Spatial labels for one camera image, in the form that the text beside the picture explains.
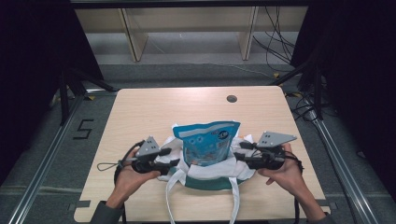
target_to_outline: floor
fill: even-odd
[[[269,35],[255,34],[265,46],[270,43]],[[291,43],[295,42],[297,35],[298,33],[283,34]],[[267,53],[256,41],[252,42],[249,60],[242,61],[235,33],[150,34],[139,63],[132,62],[124,34],[88,34],[87,37],[105,80],[120,88],[238,85],[241,79],[244,81],[242,85],[266,85],[274,79],[274,75],[282,75],[292,69],[279,58]],[[271,49],[280,52],[282,56],[289,56],[279,42],[271,40],[271,43]],[[129,77],[131,71],[137,75]],[[156,76],[166,75],[171,81],[155,79],[150,76],[151,73],[156,73]],[[202,77],[197,78],[196,73],[201,73]],[[215,73],[221,73],[223,77],[214,79]],[[224,82],[222,79],[226,77],[229,80]],[[285,86],[295,87],[298,78],[297,76],[288,81]],[[90,83],[86,87],[90,90],[98,89]],[[37,169],[40,168],[40,162],[48,155],[49,148],[54,147],[54,138],[62,140],[60,149],[49,163],[48,171],[42,174],[42,183],[38,186],[35,199],[24,207],[27,213],[23,217],[23,223],[76,223],[73,219],[76,202],[115,99],[115,94],[92,95],[94,100],[81,100],[70,128],[63,136],[57,135],[61,111],[58,99],[54,98],[53,107],[43,120],[40,132],[37,132],[32,142],[32,148],[21,155],[7,181],[0,188],[0,210],[3,211],[0,214],[0,223],[7,223],[14,214],[13,211],[18,208],[24,192],[29,189]],[[289,97],[290,108],[303,105],[304,102],[300,100],[300,97]],[[70,93],[70,102],[73,101],[76,99]],[[332,208],[334,219],[338,223],[393,223],[396,219],[395,202],[385,191],[370,164],[356,154],[359,148],[342,121],[334,116],[334,110],[330,107],[324,112],[324,124],[302,119],[297,119],[296,123]],[[81,135],[77,132],[78,126],[82,120],[87,119],[92,120],[87,121],[87,126],[84,126],[93,129],[90,139],[78,141],[76,137]],[[339,172],[335,172],[337,169],[334,171],[334,161],[329,159],[332,156],[328,155],[329,150],[325,147],[332,143],[322,143],[317,127],[324,128],[331,134],[335,146],[330,147],[336,147],[341,152],[346,168],[351,171],[352,183],[340,184],[342,181],[336,175]],[[354,186],[358,187],[373,211],[367,212],[360,208],[359,202],[354,200],[355,196],[349,193]],[[291,223],[291,220],[270,223],[285,222]]]

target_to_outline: snack bag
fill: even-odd
[[[173,132],[183,141],[183,157],[189,166],[208,166],[227,159],[239,125],[235,121],[215,121],[177,126]]]

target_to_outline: table surface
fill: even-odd
[[[229,103],[229,95],[237,97]],[[100,162],[116,162],[134,143],[152,135],[161,145],[172,136],[172,125],[241,122],[239,135],[259,140],[264,131],[293,134],[293,152],[303,162],[304,179],[317,200],[324,200],[312,163],[279,87],[202,87],[128,89],[119,91],[92,163],[80,200],[90,207],[77,208],[75,220],[89,222],[96,205],[113,190],[114,170],[100,172]],[[266,186],[266,177],[254,175],[240,185],[237,220],[294,218],[293,197],[279,185]],[[129,221],[169,221],[165,202],[166,182],[150,180],[126,202]],[[233,195],[229,190],[205,191],[176,184],[170,194],[176,221],[229,220]]]
[[[300,7],[331,0],[29,0],[35,5],[73,8],[123,7]]]

